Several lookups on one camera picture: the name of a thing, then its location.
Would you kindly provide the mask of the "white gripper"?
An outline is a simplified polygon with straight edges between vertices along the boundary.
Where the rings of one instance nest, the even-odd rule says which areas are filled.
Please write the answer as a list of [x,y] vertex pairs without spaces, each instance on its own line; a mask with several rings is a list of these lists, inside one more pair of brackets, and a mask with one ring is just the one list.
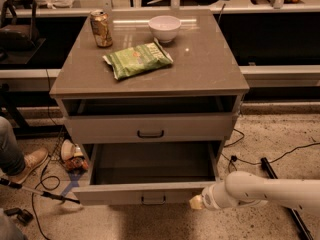
[[201,196],[196,195],[189,200],[190,207],[194,210],[201,210],[204,207],[209,210],[230,208],[234,199],[228,194],[225,183],[218,182],[205,187]]

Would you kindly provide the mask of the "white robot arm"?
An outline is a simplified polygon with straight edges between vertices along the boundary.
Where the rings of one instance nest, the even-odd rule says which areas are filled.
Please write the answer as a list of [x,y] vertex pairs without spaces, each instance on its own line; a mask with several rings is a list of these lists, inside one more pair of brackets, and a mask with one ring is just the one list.
[[189,200],[195,210],[254,207],[267,202],[320,216],[320,181],[267,179],[235,171],[223,181],[205,187],[200,195]]

